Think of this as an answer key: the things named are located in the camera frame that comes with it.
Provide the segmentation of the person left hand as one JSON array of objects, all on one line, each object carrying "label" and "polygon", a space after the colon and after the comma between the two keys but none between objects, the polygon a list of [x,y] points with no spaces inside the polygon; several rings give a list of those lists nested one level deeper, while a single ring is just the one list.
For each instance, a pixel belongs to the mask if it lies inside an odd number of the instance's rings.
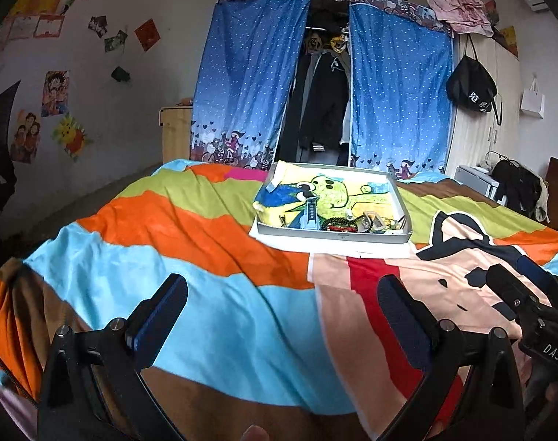
[{"label": "person left hand", "polygon": [[261,426],[253,424],[245,430],[240,441],[270,441],[270,435]]}]

